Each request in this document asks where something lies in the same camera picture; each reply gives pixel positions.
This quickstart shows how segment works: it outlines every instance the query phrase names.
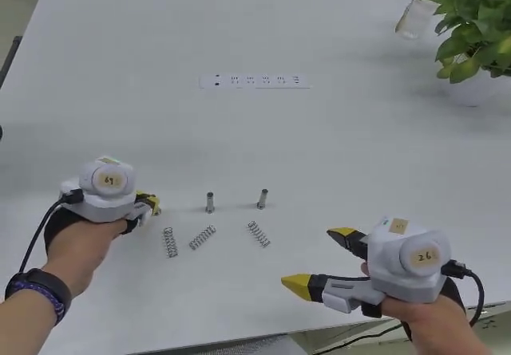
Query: metal cylinder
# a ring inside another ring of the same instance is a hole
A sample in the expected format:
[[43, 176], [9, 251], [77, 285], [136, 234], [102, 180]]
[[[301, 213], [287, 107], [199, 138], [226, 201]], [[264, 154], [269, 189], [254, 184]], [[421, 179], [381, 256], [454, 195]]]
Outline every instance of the metal cylinder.
[[263, 189], [261, 191], [261, 196], [259, 197], [259, 202], [257, 203], [257, 208], [259, 210], [263, 210], [266, 207], [266, 196], [268, 194], [268, 189]]
[[215, 205], [213, 205], [213, 193], [209, 192], [206, 195], [206, 212], [208, 214], [213, 214], [215, 211]]

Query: white pot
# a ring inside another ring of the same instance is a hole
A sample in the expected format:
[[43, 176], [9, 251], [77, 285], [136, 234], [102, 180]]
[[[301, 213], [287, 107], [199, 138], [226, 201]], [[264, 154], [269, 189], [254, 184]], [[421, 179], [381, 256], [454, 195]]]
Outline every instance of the white pot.
[[511, 77], [492, 78], [486, 70], [457, 84], [440, 80], [443, 92], [458, 105], [479, 106], [501, 93], [511, 93]]

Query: compression spring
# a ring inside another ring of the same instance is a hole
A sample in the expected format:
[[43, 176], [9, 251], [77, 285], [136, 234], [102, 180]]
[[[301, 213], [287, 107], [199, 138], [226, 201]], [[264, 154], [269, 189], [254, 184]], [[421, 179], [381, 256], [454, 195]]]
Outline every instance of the compression spring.
[[174, 233], [171, 227], [166, 227], [163, 230], [163, 243], [165, 250], [167, 251], [167, 258], [173, 258], [177, 256], [177, 245]]
[[204, 242], [206, 242], [209, 237], [211, 237], [213, 234], [216, 233], [216, 228], [213, 225], [209, 225], [204, 230], [200, 232], [192, 241], [189, 243], [189, 246], [192, 248], [192, 250], [195, 250], [200, 245], [202, 245]]
[[256, 223], [256, 221], [251, 221], [247, 225], [247, 229], [252, 235], [254, 235], [255, 239], [257, 239], [262, 247], [266, 247], [271, 243], [266, 234], [264, 234], [263, 231], [259, 229], [259, 225]]

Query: hand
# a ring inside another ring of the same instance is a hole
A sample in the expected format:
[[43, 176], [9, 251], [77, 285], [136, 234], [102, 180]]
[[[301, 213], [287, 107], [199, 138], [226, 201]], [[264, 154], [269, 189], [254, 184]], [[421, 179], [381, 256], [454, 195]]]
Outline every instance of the hand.
[[[369, 275], [366, 263], [362, 272]], [[408, 323], [419, 355], [490, 354], [472, 331], [465, 311], [443, 295], [429, 304], [387, 297], [382, 302], [382, 314]]]
[[48, 247], [48, 262], [42, 269], [59, 277], [75, 298], [89, 287], [93, 272], [105, 259], [110, 243], [124, 230], [125, 220], [74, 223], [53, 239]]

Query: white power strip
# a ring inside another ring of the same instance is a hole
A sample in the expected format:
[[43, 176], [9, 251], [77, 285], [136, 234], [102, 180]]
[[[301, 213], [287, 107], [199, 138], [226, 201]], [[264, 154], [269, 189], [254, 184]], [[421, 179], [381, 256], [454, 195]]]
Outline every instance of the white power strip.
[[303, 74], [203, 74], [199, 79], [202, 89], [309, 89]]

